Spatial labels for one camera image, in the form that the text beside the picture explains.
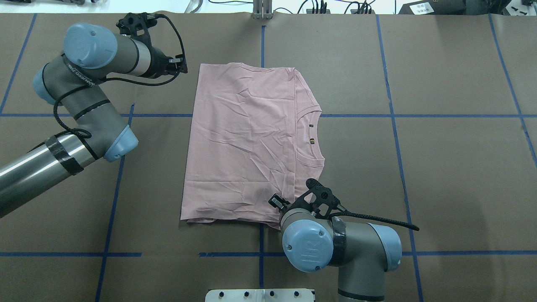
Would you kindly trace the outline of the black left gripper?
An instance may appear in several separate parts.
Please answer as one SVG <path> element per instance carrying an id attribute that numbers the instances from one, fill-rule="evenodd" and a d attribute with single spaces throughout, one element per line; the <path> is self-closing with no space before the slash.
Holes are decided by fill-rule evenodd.
<path id="1" fill-rule="evenodd" d="M 172 27 L 179 42 L 181 53 L 169 57 L 153 46 L 149 29 L 156 26 L 159 19 L 164 19 Z M 182 37 L 168 16 L 161 13 L 127 13 L 116 23 L 122 36 L 132 40 L 137 50 L 136 63 L 126 73 L 130 76 L 156 79 L 161 76 L 172 76 L 174 80 L 179 74 L 188 73 L 188 65 Z"/>

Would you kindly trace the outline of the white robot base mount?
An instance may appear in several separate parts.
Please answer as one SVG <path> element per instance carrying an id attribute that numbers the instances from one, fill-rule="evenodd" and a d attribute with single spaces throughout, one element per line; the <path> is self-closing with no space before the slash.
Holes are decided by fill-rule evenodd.
<path id="1" fill-rule="evenodd" d="M 296 289 L 227 289 L 210 290 L 206 302 L 315 302 L 315 291 Z"/>

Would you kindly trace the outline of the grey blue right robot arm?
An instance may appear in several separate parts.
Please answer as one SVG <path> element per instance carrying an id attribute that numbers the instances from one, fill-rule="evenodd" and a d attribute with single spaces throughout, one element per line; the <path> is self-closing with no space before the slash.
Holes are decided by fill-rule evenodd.
<path id="1" fill-rule="evenodd" d="M 280 212 L 284 254 L 295 269 L 314 273 L 338 269 L 340 302 L 383 302 L 386 273 L 401 263 L 401 239 L 393 228 L 378 225 L 380 217 L 359 214 L 368 223 L 346 222 L 353 217 L 332 190 L 316 179 L 293 203 L 272 195 L 268 203 Z"/>

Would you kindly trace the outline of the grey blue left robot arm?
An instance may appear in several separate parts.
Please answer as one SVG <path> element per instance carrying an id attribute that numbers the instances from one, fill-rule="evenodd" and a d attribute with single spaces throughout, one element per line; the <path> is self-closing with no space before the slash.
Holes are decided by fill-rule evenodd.
<path id="1" fill-rule="evenodd" d="M 139 81 L 109 77 L 123 74 L 147 79 L 169 76 L 163 86 L 188 72 L 182 37 L 162 13 L 128 13 L 119 33 L 92 23 L 71 25 L 62 53 L 33 77 L 33 89 L 52 105 L 62 131 L 1 168 L 0 212 L 5 217 L 99 159 L 114 162 L 138 145 L 101 84 Z"/>

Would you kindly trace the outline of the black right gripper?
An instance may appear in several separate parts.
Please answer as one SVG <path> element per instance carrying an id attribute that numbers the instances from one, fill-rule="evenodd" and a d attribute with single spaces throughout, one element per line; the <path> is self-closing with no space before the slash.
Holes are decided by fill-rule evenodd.
<path id="1" fill-rule="evenodd" d="M 341 205 L 341 201 L 333 194 L 332 190 L 322 185 L 318 180 L 314 178 L 307 179 L 306 187 L 307 191 L 297 197 L 293 203 L 277 194 L 272 195 L 268 203 L 281 214 L 285 214 L 291 209 L 304 209 L 315 218 L 324 220 L 347 212 L 347 209 Z"/>

